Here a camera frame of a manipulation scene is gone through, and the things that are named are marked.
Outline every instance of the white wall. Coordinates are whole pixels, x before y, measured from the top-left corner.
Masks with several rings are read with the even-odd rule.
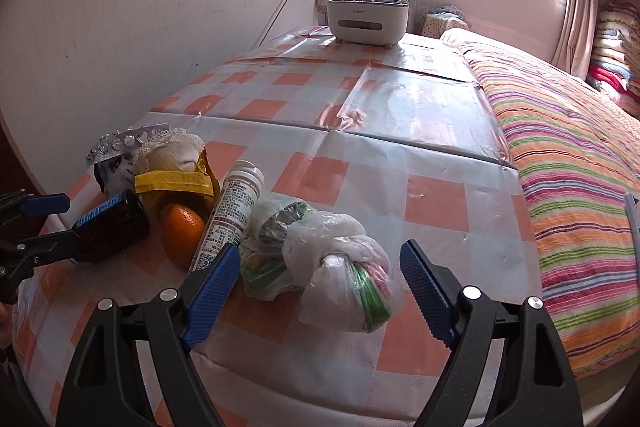
[[[564,20],[561,0],[417,0],[418,14],[448,4],[463,11],[471,31],[552,59]]]
[[[251,49],[281,0],[0,0],[0,111],[47,191],[67,190],[97,138]],[[314,24],[290,0],[271,37]]]

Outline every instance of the stack of blankets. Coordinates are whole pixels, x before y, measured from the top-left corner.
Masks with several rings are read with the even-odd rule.
[[[640,14],[632,4],[598,13],[586,80],[640,120]]]

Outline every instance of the blue label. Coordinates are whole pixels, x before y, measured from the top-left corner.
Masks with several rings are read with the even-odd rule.
[[[123,199],[124,199],[124,192],[121,192],[117,196],[114,196],[113,198],[111,198],[109,201],[105,201],[104,203],[99,204],[93,210],[90,210],[89,212],[84,214],[84,216],[78,219],[74,227],[76,229],[78,227],[82,227],[82,225],[85,225],[87,222],[94,219],[94,217],[100,216],[100,214],[103,213],[105,210],[108,210],[112,206],[120,203]]]

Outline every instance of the blue gripper pad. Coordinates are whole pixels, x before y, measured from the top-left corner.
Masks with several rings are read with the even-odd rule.
[[[460,337],[454,327],[454,303],[447,298],[410,241],[400,248],[400,269],[431,334],[454,349]]]
[[[49,216],[50,214],[64,214],[71,206],[66,194],[49,194],[47,196],[32,196],[26,200],[20,211],[27,217]]]
[[[218,255],[221,256],[220,260],[187,310],[187,327],[182,335],[182,343],[188,349],[209,338],[211,328],[240,275],[238,248],[231,245]]]

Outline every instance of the orange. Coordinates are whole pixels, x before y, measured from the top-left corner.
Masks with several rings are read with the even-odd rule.
[[[204,232],[204,221],[183,204],[169,204],[160,217],[164,252],[178,268],[187,271]]]

